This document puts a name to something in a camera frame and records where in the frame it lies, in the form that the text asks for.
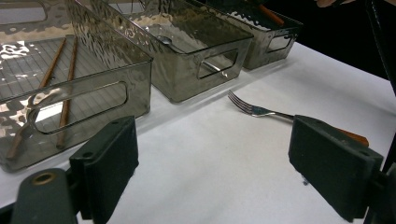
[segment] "metal fork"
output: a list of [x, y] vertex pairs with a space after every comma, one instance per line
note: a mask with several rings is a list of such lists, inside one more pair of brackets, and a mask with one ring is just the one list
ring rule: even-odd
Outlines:
[[246, 103], [245, 101], [239, 99], [239, 97], [237, 97], [235, 94], [233, 94], [232, 91], [228, 92], [228, 98], [230, 98], [230, 100], [236, 106], [238, 106], [242, 111], [249, 114], [250, 116], [264, 117], [264, 116], [268, 116], [268, 115], [275, 115], [275, 116], [279, 116], [279, 117], [282, 117], [285, 119], [294, 120], [293, 115], [276, 112], [276, 111], [269, 110], [264, 107], [260, 107], [260, 106], [256, 106], [256, 105], [250, 105], [250, 104]]
[[[246, 103], [245, 101], [239, 99], [239, 97], [237, 97], [235, 94], [233, 94], [232, 91], [228, 92], [228, 98], [230, 98], [230, 100], [236, 106], [238, 106], [243, 112], [247, 113], [250, 116], [259, 118], [259, 117], [264, 117], [264, 116], [268, 116], [268, 115], [276, 115], [276, 116], [280, 116], [285, 119], [294, 120], [293, 115], [276, 112], [276, 111], [269, 110], [264, 107], [260, 107], [260, 106], [256, 106], [256, 105], [250, 105], [250, 104]], [[341, 133], [348, 135], [349, 137], [355, 139], [356, 141], [361, 142], [364, 146], [366, 146], [366, 147], [369, 146], [369, 142], [366, 137], [355, 134], [355, 133], [350, 133], [350, 132], [342, 130], [342, 129], [338, 129], [338, 128], [335, 128], [335, 129], [340, 131]]]

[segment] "storage bin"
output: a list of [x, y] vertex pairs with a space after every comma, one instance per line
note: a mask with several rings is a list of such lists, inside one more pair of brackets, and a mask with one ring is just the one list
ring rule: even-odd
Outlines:
[[152, 84], [173, 103], [238, 77], [252, 38], [183, 0], [91, 0], [91, 7], [154, 58]]
[[[0, 1], [0, 10], [15, 17], [0, 21], [0, 162], [5, 171], [82, 143], [114, 119], [149, 112], [152, 58], [87, 8], [73, 0], [23, 0]], [[26, 15], [41, 17], [24, 21]], [[66, 119], [62, 111], [68, 112]]]
[[284, 22], [279, 26], [263, 14], [254, 1], [239, 1], [231, 6], [219, 0], [207, 0], [206, 5], [188, 1], [254, 35], [244, 61], [248, 70], [287, 58], [303, 28], [302, 23], [274, 12]]

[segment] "white tabletop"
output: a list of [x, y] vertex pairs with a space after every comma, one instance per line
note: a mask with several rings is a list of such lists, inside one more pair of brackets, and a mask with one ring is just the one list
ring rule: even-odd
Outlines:
[[[228, 90], [366, 136], [384, 157], [396, 132], [388, 81], [298, 43], [286, 60], [179, 105], [153, 88], [151, 111], [136, 123], [140, 165], [109, 223], [347, 223], [290, 164], [292, 124], [243, 114]], [[0, 171], [0, 206], [15, 200], [26, 176], [66, 169], [75, 150], [17, 174]]]

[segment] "fork handle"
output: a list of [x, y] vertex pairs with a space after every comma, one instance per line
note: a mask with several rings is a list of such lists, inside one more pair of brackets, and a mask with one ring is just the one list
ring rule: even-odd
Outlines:
[[353, 139], [355, 139], [356, 141], [362, 143], [365, 147], [368, 147], [368, 146], [369, 146], [369, 141], [367, 140], [366, 137], [361, 136], [361, 135], [358, 135], [358, 134], [355, 134], [355, 133], [350, 133], [350, 132], [348, 132], [348, 131], [345, 131], [345, 130], [342, 130], [342, 129], [339, 129], [339, 128], [335, 128], [335, 129], [338, 130], [338, 131], [341, 132], [341, 133], [346, 134], [346, 135], [349, 136], [350, 138], [353, 138]]

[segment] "fork tines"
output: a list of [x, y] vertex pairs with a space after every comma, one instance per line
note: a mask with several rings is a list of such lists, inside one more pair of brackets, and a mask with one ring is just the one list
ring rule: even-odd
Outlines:
[[246, 103], [245, 101], [239, 99], [235, 94], [233, 94], [232, 91], [228, 92], [228, 98], [236, 105], [238, 106], [242, 111], [244, 111], [247, 114], [252, 113], [252, 105]]

